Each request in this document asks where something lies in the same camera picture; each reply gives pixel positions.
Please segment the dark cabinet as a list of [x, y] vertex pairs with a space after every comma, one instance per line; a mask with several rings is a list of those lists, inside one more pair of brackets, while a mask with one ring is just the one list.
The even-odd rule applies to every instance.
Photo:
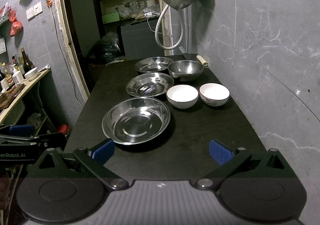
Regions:
[[164, 56], [155, 41], [157, 18], [121, 27], [121, 38], [127, 60]]

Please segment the red plastic bag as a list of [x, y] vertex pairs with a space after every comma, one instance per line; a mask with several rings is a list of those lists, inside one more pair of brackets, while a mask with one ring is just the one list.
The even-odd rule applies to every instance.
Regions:
[[11, 22], [10, 36], [14, 37], [17, 34], [19, 34], [23, 29], [22, 23], [17, 20], [15, 10], [10, 10], [9, 21]]

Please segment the steel plate with sticker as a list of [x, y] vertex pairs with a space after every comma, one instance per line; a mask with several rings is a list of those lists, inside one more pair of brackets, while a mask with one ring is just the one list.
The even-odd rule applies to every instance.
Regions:
[[174, 86], [174, 79], [161, 72], [138, 75], [126, 85], [126, 92], [133, 97], [157, 97]]

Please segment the cleaver knife steel blade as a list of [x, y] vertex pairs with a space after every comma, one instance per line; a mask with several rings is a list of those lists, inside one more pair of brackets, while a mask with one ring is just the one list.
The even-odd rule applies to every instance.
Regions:
[[197, 62], [199, 61], [197, 59], [197, 54], [188, 53], [183, 46], [179, 46], [178, 49], [181, 52], [181, 54], [184, 56], [185, 59], [193, 60], [193, 61], [197, 61]]

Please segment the wooden side shelf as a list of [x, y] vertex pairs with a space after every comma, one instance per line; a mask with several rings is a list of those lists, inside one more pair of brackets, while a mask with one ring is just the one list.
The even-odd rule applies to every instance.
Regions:
[[46, 76], [50, 72], [50, 68], [44, 69], [43, 71], [37, 74], [37, 77], [32, 81], [27, 81], [26, 79], [22, 82], [24, 84], [23, 89], [14, 96], [11, 104], [1, 111], [1, 124], [5, 123], [5, 119], [9, 116], [12, 110], [16, 107], [16, 105], [22, 100], [22, 98], [31, 90], [39, 81]]

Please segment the brown glass bottle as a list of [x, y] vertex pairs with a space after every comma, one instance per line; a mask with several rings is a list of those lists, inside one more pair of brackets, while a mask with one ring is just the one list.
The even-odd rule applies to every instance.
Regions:
[[27, 73], [28, 71], [34, 69], [35, 66], [33, 62], [30, 61], [29, 58], [27, 57], [27, 54], [25, 53], [24, 48], [21, 48], [21, 54], [23, 57], [23, 69], [24, 69], [24, 72]]

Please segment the cream rolled cloth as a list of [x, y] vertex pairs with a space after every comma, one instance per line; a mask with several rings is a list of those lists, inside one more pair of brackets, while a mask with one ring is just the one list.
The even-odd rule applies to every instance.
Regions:
[[196, 58], [203, 66], [208, 66], [208, 62], [201, 55], [197, 55]]

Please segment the white ceramic bowl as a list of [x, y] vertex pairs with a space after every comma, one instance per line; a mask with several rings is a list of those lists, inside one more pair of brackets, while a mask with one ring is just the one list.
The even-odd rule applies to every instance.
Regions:
[[198, 100], [199, 92], [191, 85], [181, 84], [171, 87], [166, 93], [171, 105], [178, 109], [192, 107]]
[[200, 87], [200, 96], [205, 104], [212, 107], [219, 107], [224, 105], [229, 97], [229, 90], [218, 83], [206, 83]]

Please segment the white bowl on shelf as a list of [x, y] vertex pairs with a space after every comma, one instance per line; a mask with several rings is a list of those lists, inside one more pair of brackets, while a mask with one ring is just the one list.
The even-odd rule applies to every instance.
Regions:
[[26, 80], [28, 81], [32, 81], [34, 80], [35, 78], [37, 78], [37, 75], [38, 75], [38, 70], [37, 70], [37, 67], [29, 70], [28, 72], [25, 73], [24, 77]]

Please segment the black garbage bag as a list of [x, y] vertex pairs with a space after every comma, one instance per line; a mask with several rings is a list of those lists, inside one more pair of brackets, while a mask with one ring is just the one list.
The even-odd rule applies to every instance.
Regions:
[[86, 58], [91, 65], [107, 65], [124, 59], [124, 52], [119, 47], [118, 34], [114, 31], [108, 32], [93, 44]]

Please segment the green box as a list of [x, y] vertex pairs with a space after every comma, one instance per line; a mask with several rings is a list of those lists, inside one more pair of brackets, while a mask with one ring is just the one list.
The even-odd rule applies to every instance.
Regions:
[[102, 16], [103, 24], [120, 21], [119, 13], [105, 14]]

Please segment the orange wall plug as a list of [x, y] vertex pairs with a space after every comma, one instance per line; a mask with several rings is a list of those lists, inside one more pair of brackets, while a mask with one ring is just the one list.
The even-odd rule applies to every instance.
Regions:
[[46, 2], [46, 6], [47, 6], [48, 8], [51, 8], [51, 7], [52, 7], [52, 5], [53, 5], [53, 1], [52, 1], [52, 0], [45, 0], [45, 2]]

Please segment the large steel plate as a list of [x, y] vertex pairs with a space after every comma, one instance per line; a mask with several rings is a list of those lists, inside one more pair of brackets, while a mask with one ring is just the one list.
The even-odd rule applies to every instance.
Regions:
[[171, 119], [168, 106], [154, 98], [131, 98], [111, 108], [102, 120], [104, 135], [126, 146], [146, 143], [167, 128]]

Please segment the white wall switch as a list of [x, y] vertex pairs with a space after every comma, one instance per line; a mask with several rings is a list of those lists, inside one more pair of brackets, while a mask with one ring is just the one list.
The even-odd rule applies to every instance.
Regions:
[[42, 3], [39, 2], [34, 6], [30, 7], [29, 9], [27, 9], [25, 13], [26, 13], [27, 20], [31, 20], [32, 18], [34, 18], [35, 16], [37, 16], [42, 12], [43, 12]]

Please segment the deep steel bowl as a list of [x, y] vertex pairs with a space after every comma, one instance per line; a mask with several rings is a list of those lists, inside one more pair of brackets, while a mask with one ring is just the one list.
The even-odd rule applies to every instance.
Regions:
[[179, 60], [169, 64], [168, 71], [173, 79], [193, 81], [203, 73], [203, 65], [193, 60]]

